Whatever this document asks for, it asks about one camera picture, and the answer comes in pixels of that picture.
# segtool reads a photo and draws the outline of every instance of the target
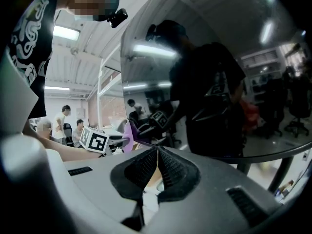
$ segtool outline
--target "white wall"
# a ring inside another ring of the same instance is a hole
[[[73,100],[73,99],[52,99],[52,98],[45,98],[45,110],[47,113],[47,118],[53,122],[55,115],[59,112],[62,112],[62,107],[65,105],[69,105],[71,108],[71,115],[65,118],[65,123],[69,123],[74,130],[76,128],[76,121],[77,121],[77,108],[84,108],[85,109],[85,118],[82,120],[85,122],[85,125],[88,124],[88,103],[85,101],[80,100]]]

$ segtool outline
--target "white shirt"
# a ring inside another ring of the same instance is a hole
[[[62,126],[62,130],[59,130],[59,131],[57,131],[57,127],[59,126],[59,124],[57,122],[57,118],[60,119],[60,125]],[[53,123],[52,123],[52,136],[54,138],[56,138],[56,139],[66,138],[65,133],[64,133],[64,129],[63,129],[64,121],[65,121],[65,115],[62,112],[55,115],[55,117],[53,119]]]
[[[147,118],[147,114],[145,113],[145,109],[143,109],[142,105],[140,103],[136,103],[134,105],[135,110],[137,111],[138,115],[138,119],[146,119]]]

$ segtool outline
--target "black t-shirt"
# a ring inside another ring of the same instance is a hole
[[[230,92],[245,78],[231,53],[220,43],[206,44],[182,57],[170,70],[171,100],[202,98],[213,84],[218,69],[225,72]]]
[[[243,113],[239,105],[231,113],[196,121],[193,117],[205,108],[214,110],[215,101],[204,96],[215,82],[215,74],[224,72],[230,93],[245,77],[231,53],[220,43],[206,44],[184,56],[170,71],[171,100],[179,100],[186,115],[187,137],[191,151],[208,156],[237,156],[242,149]]]
[[[14,66],[38,96],[28,118],[46,116],[44,82],[52,54],[56,5],[57,0],[34,0],[18,21],[8,43]]]

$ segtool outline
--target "purple object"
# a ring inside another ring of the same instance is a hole
[[[123,135],[122,135],[122,138],[128,138],[130,141],[129,141],[129,144],[125,145],[122,149],[123,149],[123,152],[124,153],[129,153],[132,151],[132,148],[133,148],[133,135],[132,135],[132,130],[131,130],[131,125],[130,125],[130,122],[127,121],[125,127],[124,127],[124,132],[123,132]]]

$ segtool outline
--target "seated person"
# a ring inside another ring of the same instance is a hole
[[[40,137],[58,142],[57,139],[51,136],[52,123],[47,118],[42,118],[37,124],[37,133]]]
[[[146,123],[147,114],[142,110],[143,107],[140,103],[136,103],[133,99],[128,100],[128,105],[135,110],[129,114],[129,118],[136,124],[137,127]]]
[[[79,142],[83,127],[84,127],[83,120],[82,119],[77,120],[77,128],[72,133],[74,147],[76,148],[83,148],[83,146]]]

